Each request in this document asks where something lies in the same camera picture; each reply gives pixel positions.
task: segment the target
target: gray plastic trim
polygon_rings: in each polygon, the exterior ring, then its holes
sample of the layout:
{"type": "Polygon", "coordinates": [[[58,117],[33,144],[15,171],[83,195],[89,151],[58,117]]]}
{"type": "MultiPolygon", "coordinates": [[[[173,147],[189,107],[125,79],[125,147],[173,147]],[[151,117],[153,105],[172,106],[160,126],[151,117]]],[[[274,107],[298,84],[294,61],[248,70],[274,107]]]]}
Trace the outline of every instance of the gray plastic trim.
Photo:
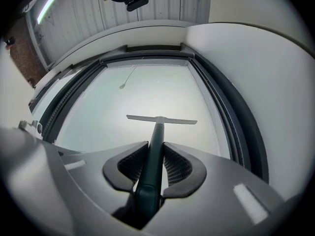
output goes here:
{"type": "Polygon", "coordinates": [[[128,149],[126,152],[114,156],[106,161],[103,166],[103,174],[106,180],[113,186],[113,188],[127,192],[133,191],[134,183],[131,179],[126,177],[118,170],[118,163],[125,157],[132,155],[144,147],[147,150],[149,147],[149,142],[142,142],[139,145],[128,149]]]}
{"type": "Polygon", "coordinates": [[[166,199],[187,197],[194,193],[206,179],[206,167],[198,158],[182,151],[181,149],[171,145],[170,143],[164,143],[164,150],[166,148],[172,150],[173,152],[181,155],[186,160],[188,160],[192,166],[192,173],[186,179],[166,188],[163,192],[163,197],[166,199]]]}
{"type": "Polygon", "coordinates": [[[85,153],[83,151],[75,151],[75,150],[70,150],[70,149],[67,149],[67,148],[63,148],[63,147],[59,147],[59,146],[56,146],[56,149],[58,150],[59,154],[61,156],[63,155],[77,155],[77,154],[82,154],[82,153],[85,153]]]}
{"type": "Polygon", "coordinates": [[[136,51],[130,53],[121,53],[117,55],[104,56],[99,59],[101,64],[113,63],[117,61],[123,61],[126,59],[138,59],[139,57],[146,57],[149,59],[189,59],[193,58],[194,55],[189,52],[179,51],[165,51],[165,50],[147,50],[147,51],[136,51]]]}
{"type": "Polygon", "coordinates": [[[69,172],[87,165],[67,171],[54,145],[19,129],[0,128],[0,151],[3,184],[23,215],[45,235],[143,235],[82,190],[69,172]]]}
{"type": "Polygon", "coordinates": [[[270,213],[283,204],[280,195],[268,184],[236,162],[191,147],[170,144],[202,161],[207,176],[190,196],[165,199],[163,206],[142,232],[159,236],[241,234],[252,228],[254,223],[233,192],[233,188],[240,183],[270,213]]]}

